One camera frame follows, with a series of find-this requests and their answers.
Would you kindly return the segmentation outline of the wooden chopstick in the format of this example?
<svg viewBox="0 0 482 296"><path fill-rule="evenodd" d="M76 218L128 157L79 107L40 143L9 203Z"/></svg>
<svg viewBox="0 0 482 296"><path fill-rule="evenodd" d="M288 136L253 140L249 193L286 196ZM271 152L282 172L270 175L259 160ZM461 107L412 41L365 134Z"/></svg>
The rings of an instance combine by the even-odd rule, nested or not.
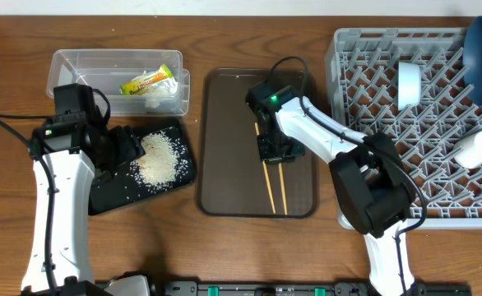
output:
<svg viewBox="0 0 482 296"><path fill-rule="evenodd" d="M283 202L283 208L285 216L288 215L288 205L286 199L286 190L285 190L285 175L283 170L283 163L278 164L279 176L280 176L280 189L281 189L281 198Z"/></svg>
<svg viewBox="0 0 482 296"><path fill-rule="evenodd" d="M258 123L254 123L254 127L255 127L255 131L256 131L257 136L259 136L260 131L259 131ZM268 169L267 169L267 166L266 166L266 163L265 163L264 160L262 160L262 167L263 167L263 173L264 173L265 180L266 180L266 188L267 188L269 200L270 200L270 203L271 203L272 213L275 214L276 208L275 208L275 202L274 202L273 192L272 192L272 188L271 188L271 181L270 181Z"/></svg>

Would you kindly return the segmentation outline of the rice pile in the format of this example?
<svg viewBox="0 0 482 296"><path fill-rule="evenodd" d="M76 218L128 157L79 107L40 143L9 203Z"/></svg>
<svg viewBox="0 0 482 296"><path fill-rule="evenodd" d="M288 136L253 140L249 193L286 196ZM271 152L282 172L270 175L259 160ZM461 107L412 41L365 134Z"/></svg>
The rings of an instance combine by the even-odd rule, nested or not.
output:
<svg viewBox="0 0 482 296"><path fill-rule="evenodd" d="M130 164L131 175L139 186L150 193L174 189L191 172L184 159L187 150L180 139L172 139L165 131L145 135L141 139L145 154Z"/></svg>

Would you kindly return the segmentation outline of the white napkin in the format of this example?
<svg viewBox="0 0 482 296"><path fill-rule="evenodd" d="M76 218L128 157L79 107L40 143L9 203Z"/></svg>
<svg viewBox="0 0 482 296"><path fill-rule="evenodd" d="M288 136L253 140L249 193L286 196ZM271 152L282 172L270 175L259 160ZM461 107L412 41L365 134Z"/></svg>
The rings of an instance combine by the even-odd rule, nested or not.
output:
<svg viewBox="0 0 482 296"><path fill-rule="evenodd" d="M146 107L155 109L160 106L163 97L172 99L178 89L178 82L172 72L162 66L155 72L143 72L131 81L131 95L147 95Z"/></svg>

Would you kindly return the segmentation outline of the yellow green snack wrapper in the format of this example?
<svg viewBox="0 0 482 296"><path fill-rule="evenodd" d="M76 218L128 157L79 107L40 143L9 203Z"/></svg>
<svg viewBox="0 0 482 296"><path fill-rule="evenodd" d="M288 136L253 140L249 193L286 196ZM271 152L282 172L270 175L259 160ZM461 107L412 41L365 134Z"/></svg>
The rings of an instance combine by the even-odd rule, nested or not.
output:
<svg viewBox="0 0 482 296"><path fill-rule="evenodd" d="M122 95L174 95L177 90L178 82L165 64L120 86Z"/></svg>

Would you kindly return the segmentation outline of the light blue bowl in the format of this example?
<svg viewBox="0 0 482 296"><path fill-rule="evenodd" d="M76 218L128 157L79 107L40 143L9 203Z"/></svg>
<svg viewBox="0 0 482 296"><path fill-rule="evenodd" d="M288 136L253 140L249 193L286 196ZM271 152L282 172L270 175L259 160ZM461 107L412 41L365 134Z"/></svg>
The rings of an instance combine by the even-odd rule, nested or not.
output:
<svg viewBox="0 0 482 296"><path fill-rule="evenodd" d="M398 63L396 106L399 111L419 104L421 96L421 71L418 65Z"/></svg>

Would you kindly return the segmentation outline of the pale green plastic cup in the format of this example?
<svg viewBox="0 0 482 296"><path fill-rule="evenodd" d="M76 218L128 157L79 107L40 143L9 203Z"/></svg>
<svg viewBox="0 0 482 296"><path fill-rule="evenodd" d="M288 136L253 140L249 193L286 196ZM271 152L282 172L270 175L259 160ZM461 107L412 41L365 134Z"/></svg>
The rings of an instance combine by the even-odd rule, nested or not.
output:
<svg viewBox="0 0 482 296"><path fill-rule="evenodd" d="M482 131L459 140L454 145L459 152L453 159L462 167L474 169L482 164Z"/></svg>

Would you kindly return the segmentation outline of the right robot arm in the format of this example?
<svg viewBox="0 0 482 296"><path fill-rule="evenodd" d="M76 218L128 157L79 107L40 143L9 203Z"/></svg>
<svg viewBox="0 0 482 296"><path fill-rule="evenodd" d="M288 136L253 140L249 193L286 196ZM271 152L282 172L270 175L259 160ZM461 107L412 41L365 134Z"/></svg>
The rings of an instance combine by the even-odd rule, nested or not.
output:
<svg viewBox="0 0 482 296"><path fill-rule="evenodd" d="M245 100L257 118L261 161L282 164L311 150L327 163L341 214L364 236L371 285L381 295L411 294L415 278L402 231L416 192L391 138L340 125L293 86L274 90L261 81Z"/></svg>

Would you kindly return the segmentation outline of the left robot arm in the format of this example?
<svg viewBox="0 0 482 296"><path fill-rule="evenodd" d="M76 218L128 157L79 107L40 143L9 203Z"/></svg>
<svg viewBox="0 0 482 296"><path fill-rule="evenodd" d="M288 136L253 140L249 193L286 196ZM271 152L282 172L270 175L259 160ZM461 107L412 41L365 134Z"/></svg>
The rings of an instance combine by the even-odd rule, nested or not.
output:
<svg viewBox="0 0 482 296"><path fill-rule="evenodd" d="M129 126L107 127L98 89L77 83L53 90L55 115L33 132L37 186L30 261L23 295L106 295L95 283L88 248L88 208L95 175L103 178L145 154Z"/></svg>

